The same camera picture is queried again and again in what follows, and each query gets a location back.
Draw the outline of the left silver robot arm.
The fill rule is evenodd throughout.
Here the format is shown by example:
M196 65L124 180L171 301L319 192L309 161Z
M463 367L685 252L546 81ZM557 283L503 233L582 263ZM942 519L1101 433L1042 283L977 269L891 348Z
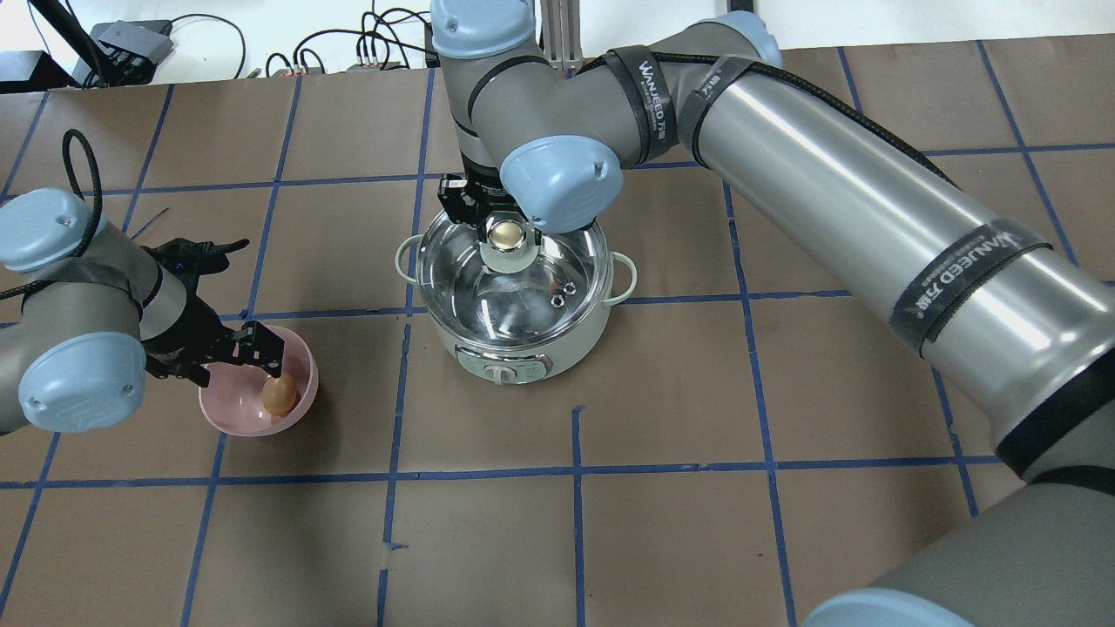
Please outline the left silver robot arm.
M227 270L245 239L139 245L104 214L81 131L64 132L61 158L67 189L21 194L1 214L3 267L25 277L3 291L23 314L1 338L4 434L109 428L139 409L148 376L207 388L212 361L283 373L277 332L255 321L231 329L198 297L198 279Z

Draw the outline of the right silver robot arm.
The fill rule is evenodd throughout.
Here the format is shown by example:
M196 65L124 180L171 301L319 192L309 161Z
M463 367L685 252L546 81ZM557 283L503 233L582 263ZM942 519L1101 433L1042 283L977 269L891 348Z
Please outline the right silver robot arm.
M784 71L733 11L554 71L530 1L434 1L471 168L564 233L622 167L683 145L988 416L1024 486L808 626L1111 626L1112 287L922 154Z

